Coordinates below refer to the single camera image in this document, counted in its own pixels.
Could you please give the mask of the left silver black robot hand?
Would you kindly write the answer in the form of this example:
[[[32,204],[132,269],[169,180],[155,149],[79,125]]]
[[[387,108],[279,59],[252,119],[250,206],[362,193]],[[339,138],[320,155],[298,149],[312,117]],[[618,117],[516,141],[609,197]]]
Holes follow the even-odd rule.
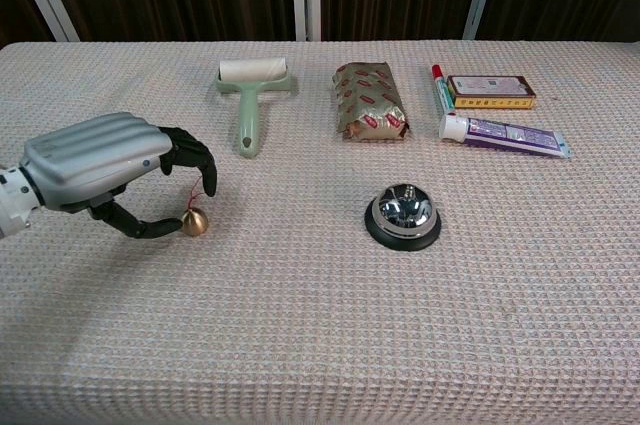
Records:
[[[204,193],[216,194],[217,169],[206,145],[181,128],[118,112],[28,140],[19,170],[39,205],[66,213],[87,210],[128,237],[155,239],[178,231],[182,221],[139,220],[115,196],[131,181],[157,168],[169,175],[175,166],[198,169]]]

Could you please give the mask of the green lint roller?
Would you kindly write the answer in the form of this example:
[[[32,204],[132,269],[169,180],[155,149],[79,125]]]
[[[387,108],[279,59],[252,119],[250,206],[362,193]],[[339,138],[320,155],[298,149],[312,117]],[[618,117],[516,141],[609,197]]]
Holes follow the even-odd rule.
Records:
[[[260,148],[258,95],[265,91],[289,91],[292,76],[285,57],[222,60],[215,80],[221,93],[239,93],[238,147],[245,158]]]

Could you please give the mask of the gold red snack package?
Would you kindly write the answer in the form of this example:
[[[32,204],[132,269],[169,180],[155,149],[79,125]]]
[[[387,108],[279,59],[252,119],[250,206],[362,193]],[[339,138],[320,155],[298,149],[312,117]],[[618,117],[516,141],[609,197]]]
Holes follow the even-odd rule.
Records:
[[[337,131],[346,140],[403,140],[407,114],[386,62],[350,62],[333,77],[338,107]]]

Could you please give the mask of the beige waffle tablecloth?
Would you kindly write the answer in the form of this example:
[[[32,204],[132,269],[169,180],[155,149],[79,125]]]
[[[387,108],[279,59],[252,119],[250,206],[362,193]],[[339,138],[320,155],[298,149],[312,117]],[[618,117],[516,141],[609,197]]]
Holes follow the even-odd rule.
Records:
[[[238,147],[222,60],[285,57]],[[403,140],[338,133],[332,77],[386,62]],[[532,109],[452,115],[561,133],[569,159],[439,137],[432,66],[523,76]],[[213,152],[211,226],[133,240],[41,211],[0,241],[0,424],[640,425],[640,42],[17,43],[0,165],[114,111]],[[386,187],[442,222],[415,252],[364,224]]]

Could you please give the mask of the small red-capped ointment tube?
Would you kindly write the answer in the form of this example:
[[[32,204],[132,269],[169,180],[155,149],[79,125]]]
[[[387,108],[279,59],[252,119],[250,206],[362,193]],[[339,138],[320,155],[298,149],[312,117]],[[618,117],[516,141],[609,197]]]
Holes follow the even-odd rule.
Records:
[[[440,100],[443,113],[445,115],[454,113],[454,102],[449,94],[447,82],[442,73],[441,67],[438,64],[432,66],[432,76],[436,86],[436,91]]]

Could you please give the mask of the brown yellow flat box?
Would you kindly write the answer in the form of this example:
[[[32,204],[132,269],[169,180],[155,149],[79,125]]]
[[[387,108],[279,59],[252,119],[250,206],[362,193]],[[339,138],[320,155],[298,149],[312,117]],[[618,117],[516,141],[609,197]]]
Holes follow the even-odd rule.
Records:
[[[456,109],[532,109],[536,94],[523,76],[449,75]]]

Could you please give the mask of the purple white toothpaste tube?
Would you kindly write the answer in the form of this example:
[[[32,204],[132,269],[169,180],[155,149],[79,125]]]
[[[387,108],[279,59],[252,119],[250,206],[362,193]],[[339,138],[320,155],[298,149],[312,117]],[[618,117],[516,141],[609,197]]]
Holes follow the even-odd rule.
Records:
[[[462,115],[443,116],[439,137],[467,145],[539,156],[569,159],[573,155],[568,142],[559,132]]]

